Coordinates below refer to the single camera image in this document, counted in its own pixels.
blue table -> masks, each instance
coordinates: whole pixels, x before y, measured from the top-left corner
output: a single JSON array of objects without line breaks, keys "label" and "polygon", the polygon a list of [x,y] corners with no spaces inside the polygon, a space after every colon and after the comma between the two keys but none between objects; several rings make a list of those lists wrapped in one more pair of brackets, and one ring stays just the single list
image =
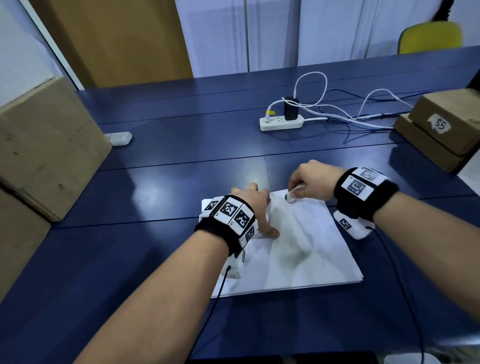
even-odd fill
[{"label": "blue table", "polygon": [[[361,95],[383,87],[409,95],[465,87],[479,61],[480,47],[470,47],[81,92],[104,132],[131,131],[134,139],[112,150],[0,305],[0,363],[70,363],[190,235],[202,198],[251,181],[286,188],[298,164],[312,158],[377,168],[403,191],[480,226],[480,198],[396,132],[332,121],[268,133],[258,125],[266,107],[291,95],[305,72],[323,71],[329,87]],[[312,102],[322,91],[323,81],[313,75],[302,79],[298,96]],[[325,100],[352,114],[362,102],[335,91]],[[407,109],[369,102],[365,112]],[[328,204],[333,209],[335,202]],[[381,236],[400,267],[427,344],[461,342],[479,332]],[[344,237],[364,282],[221,299],[194,357],[415,350],[417,333],[384,247],[373,235],[360,243]]]}]

white power strip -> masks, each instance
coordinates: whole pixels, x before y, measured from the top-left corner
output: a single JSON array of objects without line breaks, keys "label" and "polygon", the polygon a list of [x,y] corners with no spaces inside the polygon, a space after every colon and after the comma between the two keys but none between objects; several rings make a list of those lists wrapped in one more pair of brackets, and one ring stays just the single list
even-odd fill
[{"label": "white power strip", "polygon": [[113,146],[126,146],[132,140],[131,132],[105,134]]},{"label": "white power strip", "polygon": [[303,116],[298,115],[296,120],[285,120],[285,116],[271,116],[269,121],[266,118],[260,118],[260,130],[268,132],[269,130],[284,130],[301,128],[303,125]]}]

chair backrest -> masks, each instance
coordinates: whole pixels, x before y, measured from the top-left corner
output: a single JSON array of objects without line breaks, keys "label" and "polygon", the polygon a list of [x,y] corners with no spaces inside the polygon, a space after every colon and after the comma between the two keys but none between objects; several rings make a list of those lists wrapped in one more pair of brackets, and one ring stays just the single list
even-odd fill
[{"label": "chair backrest", "polygon": [[398,54],[458,48],[462,29],[454,22],[421,23],[405,29],[398,40]]}]

black charger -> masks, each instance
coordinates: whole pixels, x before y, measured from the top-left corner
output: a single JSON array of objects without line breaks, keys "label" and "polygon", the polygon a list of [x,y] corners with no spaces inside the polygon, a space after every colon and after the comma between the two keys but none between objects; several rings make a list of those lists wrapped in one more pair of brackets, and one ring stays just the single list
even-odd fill
[{"label": "black charger", "polygon": [[[293,96],[285,97],[285,100],[293,101],[295,103],[299,103],[297,98]],[[286,102],[283,103],[283,116],[285,116],[285,120],[296,120],[299,115],[299,107],[289,105]]]}]

hand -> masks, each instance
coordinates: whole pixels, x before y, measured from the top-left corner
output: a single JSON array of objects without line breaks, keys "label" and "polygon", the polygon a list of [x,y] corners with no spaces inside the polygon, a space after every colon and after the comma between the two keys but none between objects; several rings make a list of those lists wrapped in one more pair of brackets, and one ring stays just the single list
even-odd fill
[{"label": "hand", "polygon": [[346,169],[330,166],[317,160],[309,160],[302,163],[293,172],[288,182],[288,190],[291,191],[299,184],[304,183],[305,188],[295,190],[296,198],[316,198],[317,200],[331,200],[335,185]]},{"label": "hand", "polygon": [[272,228],[267,221],[266,211],[267,205],[270,202],[270,192],[268,190],[261,190],[259,192],[258,185],[252,182],[245,191],[242,191],[238,187],[233,187],[232,194],[240,197],[253,208],[255,217],[258,220],[258,230],[262,234],[274,239],[280,236],[278,230]]}]

